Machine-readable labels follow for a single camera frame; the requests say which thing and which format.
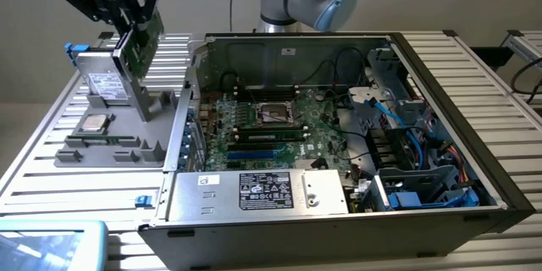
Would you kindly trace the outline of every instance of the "cpu socket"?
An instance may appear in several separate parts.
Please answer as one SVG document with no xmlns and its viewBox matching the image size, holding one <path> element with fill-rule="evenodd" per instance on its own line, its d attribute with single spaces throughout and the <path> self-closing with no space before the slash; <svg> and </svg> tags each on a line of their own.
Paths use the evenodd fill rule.
<svg viewBox="0 0 542 271">
<path fill-rule="evenodd" d="M 260 103 L 257 104 L 258 125 L 268 124 L 294 124 L 292 102 Z"/>
</svg>

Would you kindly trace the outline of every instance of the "warning label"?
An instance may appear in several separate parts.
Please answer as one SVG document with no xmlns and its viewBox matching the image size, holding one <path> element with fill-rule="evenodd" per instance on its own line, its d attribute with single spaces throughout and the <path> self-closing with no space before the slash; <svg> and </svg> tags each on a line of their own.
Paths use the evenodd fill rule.
<svg viewBox="0 0 542 271">
<path fill-rule="evenodd" d="M 256 209 L 294 208 L 290 173 L 244 173 L 240 175 L 240 207 Z"/>
<path fill-rule="evenodd" d="M 105 100 L 127 100 L 127 92 L 115 73 L 89 73 L 94 88 Z"/>
</svg>

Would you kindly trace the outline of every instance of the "tablet screen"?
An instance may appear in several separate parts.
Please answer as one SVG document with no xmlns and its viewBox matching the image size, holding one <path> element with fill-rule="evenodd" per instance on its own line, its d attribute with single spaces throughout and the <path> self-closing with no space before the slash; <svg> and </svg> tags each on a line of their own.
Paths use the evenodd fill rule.
<svg viewBox="0 0 542 271">
<path fill-rule="evenodd" d="M 83 232 L 0 232 L 0 270 L 66 271 Z"/>
</svg>

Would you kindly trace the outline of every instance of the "motherboard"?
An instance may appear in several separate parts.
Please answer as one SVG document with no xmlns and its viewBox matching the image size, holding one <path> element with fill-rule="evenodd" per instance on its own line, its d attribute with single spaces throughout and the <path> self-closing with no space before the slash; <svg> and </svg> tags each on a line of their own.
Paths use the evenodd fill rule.
<svg viewBox="0 0 542 271">
<path fill-rule="evenodd" d="M 341 132 L 322 121 L 332 97 L 317 89 L 301 90 L 289 101 L 242 102 L 230 93 L 210 95 L 201 104 L 206 136 L 206 171 L 333 168 L 349 170 L 337 155 Z"/>
</svg>

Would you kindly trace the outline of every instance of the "white wall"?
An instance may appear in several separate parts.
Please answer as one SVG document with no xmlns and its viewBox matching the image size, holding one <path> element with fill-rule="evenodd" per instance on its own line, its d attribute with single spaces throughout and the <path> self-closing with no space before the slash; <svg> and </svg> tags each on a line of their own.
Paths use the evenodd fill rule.
<svg viewBox="0 0 542 271">
<path fill-rule="evenodd" d="M 65 0 L 0 0 L 0 102 L 51 102 L 73 73 L 67 42 L 91 43 L 107 26 Z M 161 0 L 169 32 L 229 30 L 229 0 Z M 234 30 L 258 23 L 260 0 L 236 0 Z M 542 29 L 540 0 L 360 0 L 345 30 L 455 29 L 497 44 L 507 29 Z"/>
</svg>

